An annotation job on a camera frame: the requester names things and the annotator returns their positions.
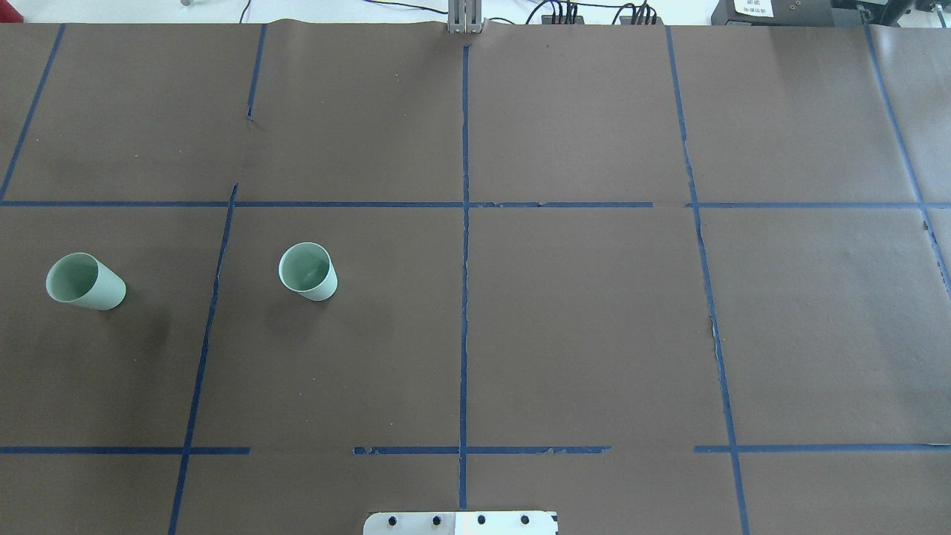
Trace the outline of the aluminium frame post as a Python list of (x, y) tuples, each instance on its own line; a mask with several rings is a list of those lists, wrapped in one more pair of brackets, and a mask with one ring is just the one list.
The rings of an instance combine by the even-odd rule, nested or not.
[(485, 25), (482, 0), (449, 0), (447, 7), (449, 34), (482, 33)]

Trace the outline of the brown paper table cover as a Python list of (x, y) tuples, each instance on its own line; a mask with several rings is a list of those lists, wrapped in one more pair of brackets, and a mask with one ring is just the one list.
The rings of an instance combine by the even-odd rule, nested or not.
[(947, 534), (948, 141), (937, 28), (4, 25), (2, 532)]

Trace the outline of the left black power strip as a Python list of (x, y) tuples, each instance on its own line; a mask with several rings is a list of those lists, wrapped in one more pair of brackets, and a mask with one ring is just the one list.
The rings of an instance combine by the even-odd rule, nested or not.
[(572, 4), (567, 7), (558, 7), (552, 14), (542, 15), (541, 24), (547, 26), (574, 26), (584, 25), (585, 20), (580, 15), (580, 7)]

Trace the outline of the green paper cup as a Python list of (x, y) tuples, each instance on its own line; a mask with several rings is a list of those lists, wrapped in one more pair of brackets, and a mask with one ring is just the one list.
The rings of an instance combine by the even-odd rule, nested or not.
[(278, 275), (289, 291), (314, 302), (330, 299), (337, 290), (337, 272), (328, 251), (312, 241), (289, 247), (279, 259)]
[(52, 300), (74, 307), (109, 311), (121, 305), (125, 281), (88, 253), (71, 253), (55, 262), (45, 277)]

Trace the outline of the black power strip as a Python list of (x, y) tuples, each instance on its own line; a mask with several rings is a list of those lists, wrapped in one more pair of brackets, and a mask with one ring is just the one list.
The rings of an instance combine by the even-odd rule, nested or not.
[(625, 4), (619, 9), (612, 24), (621, 26), (657, 26), (662, 24), (661, 17), (649, 4)]
[(574, 26), (584, 25), (585, 20), (580, 15), (580, 7), (572, 4), (567, 7), (558, 7), (552, 14), (542, 15), (541, 24), (547, 26)]

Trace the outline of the right black power strip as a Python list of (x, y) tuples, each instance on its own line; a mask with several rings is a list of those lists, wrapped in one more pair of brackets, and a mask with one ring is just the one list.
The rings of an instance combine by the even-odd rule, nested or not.
[(649, 4), (625, 4), (619, 9), (612, 24), (621, 26), (657, 26), (662, 24), (661, 17)]

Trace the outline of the black computer box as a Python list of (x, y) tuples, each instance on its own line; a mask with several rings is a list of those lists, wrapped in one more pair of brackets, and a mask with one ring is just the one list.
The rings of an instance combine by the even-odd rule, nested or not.
[(713, 26), (853, 27), (872, 22), (875, 9), (860, 1), (719, 1)]

